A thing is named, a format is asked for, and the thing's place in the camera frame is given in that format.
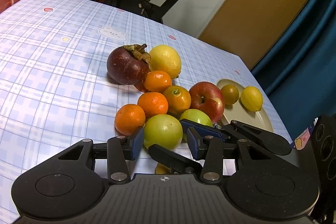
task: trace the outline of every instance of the plate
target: plate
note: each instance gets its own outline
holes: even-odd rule
[[[242,85],[229,79],[222,79],[217,83],[219,89],[225,85],[234,85],[238,89],[239,94],[244,90]],[[221,119],[223,124],[228,124],[231,120],[237,120],[273,132],[273,127],[266,111],[261,108],[258,112],[251,112],[242,105],[240,99],[232,106],[225,106],[223,115],[224,117]]]

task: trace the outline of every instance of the mandarin orange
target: mandarin orange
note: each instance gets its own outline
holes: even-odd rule
[[[191,96],[188,90],[178,85],[167,88],[163,95],[168,101],[168,111],[172,114],[182,114],[191,105]]]
[[[142,94],[139,97],[137,104],[144,110],[146,118],[153,117],[157,114],[166,114],[168,111],[166,97],[158,92],[147,92]]]
[[[168,73],[162,70],[154,70],[147,74],[143,85],[151,92],[163,93],[172,84]]]
[[[137,127],[143,127],[145,121],[146,115],[140,106],[127,104],[117,111],[114,118],[114,126],[121,134],[129,136]]]

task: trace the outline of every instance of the lemon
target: lemon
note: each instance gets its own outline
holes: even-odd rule
[[[178,77],[181,73],[181,58],[176,50],[167,45],[158,45],[150,52],[151,61],[149,69],[163,70],[169,74],[172,79]]]
[[[263,95],[254,86],[247,86],[240,95],[241,103],[249,111],[259,111],[263,106]]]
[[[233,105],[239,99],[239,91],[234,85],[225,85],[221,89],[226,105]]]

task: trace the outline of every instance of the red apple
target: red apple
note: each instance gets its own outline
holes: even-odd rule
[[[224,98],[221,90],[210,82],[199,82],[193,85],[190,108],[203,111],[213,123],[218,122],[224,112]]]

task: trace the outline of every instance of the green fruit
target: green fruit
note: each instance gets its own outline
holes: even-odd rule
[[[221,89],[226,105],[233,105],[239,99],[239,91],[234,85],[225,85]]]
[[[182,119],[188,119],[193,122],[200,123],[205,126],[212,127],[212,122],[207,114],[204,112],[198,110],[198,109],[188,109],[185,112],[182,113],[180,120]],[[187,141],[187,137],[185,134],[183,134],[183,140]]]
[[[143,131],[143,144],[147,149],[153,144],[158,144],[173,150],[181,143],[183,137],[179,120],[167,114],[158,114],[149,118]]]

